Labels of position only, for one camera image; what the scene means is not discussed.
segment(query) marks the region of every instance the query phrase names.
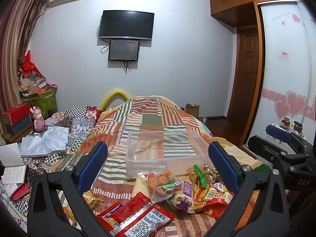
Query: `blue box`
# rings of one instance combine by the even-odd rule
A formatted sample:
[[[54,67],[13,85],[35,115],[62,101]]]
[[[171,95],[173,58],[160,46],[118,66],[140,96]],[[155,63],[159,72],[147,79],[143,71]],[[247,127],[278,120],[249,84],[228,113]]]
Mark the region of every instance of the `blue box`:
[[[31,117],[30,115],[27,115],[13,125],[5,124],[5,127],[10,135],[17,135],[19,132],[27,128],[31,123]]]

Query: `pink toy doll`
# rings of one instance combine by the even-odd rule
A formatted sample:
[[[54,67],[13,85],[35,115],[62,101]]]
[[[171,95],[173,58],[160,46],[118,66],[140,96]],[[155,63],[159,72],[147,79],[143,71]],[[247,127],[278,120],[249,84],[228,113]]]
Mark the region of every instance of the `pink toy doll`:
[[[44,119],[42,117],[42,111],[40,108],[30,108],[31,113],[34,117],[34,128],[36,132],[41,133],[44,130]]]

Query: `television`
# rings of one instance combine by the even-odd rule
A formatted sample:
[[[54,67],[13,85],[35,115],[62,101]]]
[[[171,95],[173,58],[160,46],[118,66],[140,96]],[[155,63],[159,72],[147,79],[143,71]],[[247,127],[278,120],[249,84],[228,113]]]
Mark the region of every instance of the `television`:
[[[119,40],[110,41],[109,61],[138,61],[139,40]]]
[[[99,38],[152,40],[154,13],[143,11],[103,11]]]

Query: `transparent storage box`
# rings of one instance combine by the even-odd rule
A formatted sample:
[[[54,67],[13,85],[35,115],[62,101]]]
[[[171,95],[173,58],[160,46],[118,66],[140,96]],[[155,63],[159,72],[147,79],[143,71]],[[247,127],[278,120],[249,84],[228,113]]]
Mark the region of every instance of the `transparent storage box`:
[[[169,169],[181,176],[195,164],[212,165],[208,147],[196,131],[130,131],[125,159],[127,179],[155,169]]]

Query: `barcode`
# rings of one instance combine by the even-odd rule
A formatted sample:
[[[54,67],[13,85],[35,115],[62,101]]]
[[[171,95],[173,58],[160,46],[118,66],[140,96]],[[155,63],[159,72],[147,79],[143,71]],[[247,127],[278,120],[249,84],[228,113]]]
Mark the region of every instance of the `barcode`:
[[[165,221],[167,219],[166,216],[164,216],[162,213],[160,213],[159,211],[153,209],[151,212],[153,212],[156,216],[160,217],[163,221]]]
[[[209,191],[209,193],[207,194],[207,196],[206,196],[206,200],[211,200],[211,199],[213,199],[213,197],[214,197],[214,195],[215,195],[215,193],[216,193],[216,190],[215,189],[210,189],[210,191]]]

